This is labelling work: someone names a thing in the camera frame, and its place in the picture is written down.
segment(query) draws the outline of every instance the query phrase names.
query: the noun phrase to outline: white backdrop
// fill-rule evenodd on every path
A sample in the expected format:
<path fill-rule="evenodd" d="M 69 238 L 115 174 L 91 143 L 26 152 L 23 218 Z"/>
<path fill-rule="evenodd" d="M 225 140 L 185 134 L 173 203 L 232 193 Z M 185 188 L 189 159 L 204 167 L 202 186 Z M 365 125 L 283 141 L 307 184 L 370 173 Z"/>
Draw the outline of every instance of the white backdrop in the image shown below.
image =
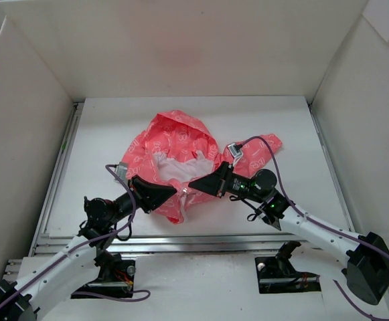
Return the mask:
<path fill-rule="evenodd" d="M 10 0 L 72 98 L 301 95 L 366 0 Z"/>

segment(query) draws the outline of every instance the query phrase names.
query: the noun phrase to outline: pink garment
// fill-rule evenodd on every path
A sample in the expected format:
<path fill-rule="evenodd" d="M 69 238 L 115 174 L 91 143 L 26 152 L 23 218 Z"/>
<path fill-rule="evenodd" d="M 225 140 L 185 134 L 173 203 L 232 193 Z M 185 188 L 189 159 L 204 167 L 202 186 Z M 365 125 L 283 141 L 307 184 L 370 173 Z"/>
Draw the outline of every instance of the pink garment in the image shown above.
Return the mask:
<path fill-rule="evenodd" d="M 273 152 L 282 146 L 274 134 L 262 137 Z M 245 177 L 251 177 L 271 159 L 261 140 L 250 141 L 242 151 L 244 155 L 234 172 Z M 172 110 L 154 117 L 148 128 L 132 141 L 122 161 L 128 164 L 128 179 L 139 175 L 151 183 L 172 185 L 177 189 L 177 193 L 155 212 L 178 224 L 187 220 L 185 210 L 190 206 L 214 198 L 190 189 L 188 183 L 210 174 L 223 161 L 233 163 L 233 158 L 227 147 L 222 154 L 219 152 L 214 137 L 200 120 L 180 110 Z"/>

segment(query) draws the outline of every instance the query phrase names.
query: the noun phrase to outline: screw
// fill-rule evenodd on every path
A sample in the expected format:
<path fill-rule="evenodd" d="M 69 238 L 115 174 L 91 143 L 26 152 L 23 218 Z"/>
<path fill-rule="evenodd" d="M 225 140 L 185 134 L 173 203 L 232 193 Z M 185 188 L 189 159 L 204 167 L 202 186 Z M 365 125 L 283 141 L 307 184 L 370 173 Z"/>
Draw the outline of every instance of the screw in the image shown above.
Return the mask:
<path fill-rule="evenodd" d="M 127 274 L 129 274 L 130 276 L 134 276 L 135 272 L 136 272 L 136 268 L 133 265 L 130 265 L 127 268 Z"/>
<path fill-rule="evenodd" d="M 264 269 L 266 267 L 266 265 L 264 263 L 258 263 L 258 265 L 256 266 L 256 269 L 259 271 L 261 271 L 262 269 Z"/>

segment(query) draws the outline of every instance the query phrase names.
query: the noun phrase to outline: black mount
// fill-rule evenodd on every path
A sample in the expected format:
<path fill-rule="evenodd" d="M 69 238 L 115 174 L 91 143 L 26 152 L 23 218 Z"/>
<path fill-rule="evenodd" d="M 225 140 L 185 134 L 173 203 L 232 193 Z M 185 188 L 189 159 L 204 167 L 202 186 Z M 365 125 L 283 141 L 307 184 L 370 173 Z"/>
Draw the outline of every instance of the black mount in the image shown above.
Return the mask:
<path fill-rule="evenodd" d="M 188 186 L 209 195 L 223 197 L 226 192 L 236 195 L 231 201 L 254 201 L 260 203 L 253 220 L 260 217 L 262 221 L 281 230 L 279 219 L 289 207 L 288 201 L 276 189 L 276 175 L 268 169 L 260 169 L 249 179 L 233 173 L 234 167 L 223 162 L 213 173 L 192 181 Z"/>
<path fill-rule="evenodd" d="M 154 211 L 176 194 L 176 189 L 172 186 L 149 183 L 138 175 L 128 181 L 128 186 L 135 198 L 136 209 L 142 208 L 146 213 Z M 101 198 L 89 201 L 87 197 L 84 197 L 84 211 L 87 214 L 87 221 L 85 224 L 81 224 L 78 236 L 82 235 L 87 239 L 94 239 L 112 232 L 115 224 L 132 213 L 133 204 L 128 193 L 121 195 L 114 201 Z M 109 237 L 93 242 L 91 246 L 106 249 L 114 238 Z"/>

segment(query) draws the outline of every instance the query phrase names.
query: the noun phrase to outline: white wall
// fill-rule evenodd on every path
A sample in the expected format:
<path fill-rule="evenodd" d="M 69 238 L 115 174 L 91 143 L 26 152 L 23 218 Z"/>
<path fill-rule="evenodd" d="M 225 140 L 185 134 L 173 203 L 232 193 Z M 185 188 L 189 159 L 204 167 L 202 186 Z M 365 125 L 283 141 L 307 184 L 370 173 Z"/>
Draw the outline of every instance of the white wall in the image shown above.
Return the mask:
<path fill-rule="evenodd" d="M 389 43 L 356 23 L 313 101 L 349 211 L 389 245 Z"/>
<path fill-rule="evenodd" d="M 27 254 L 72 101 L 10 21 L 0 33 L 0 278 Z"/>
<path fill-rule="evenodd" d="M 366 0 L 8 0 L 71 97 L 311 100 Z"/>

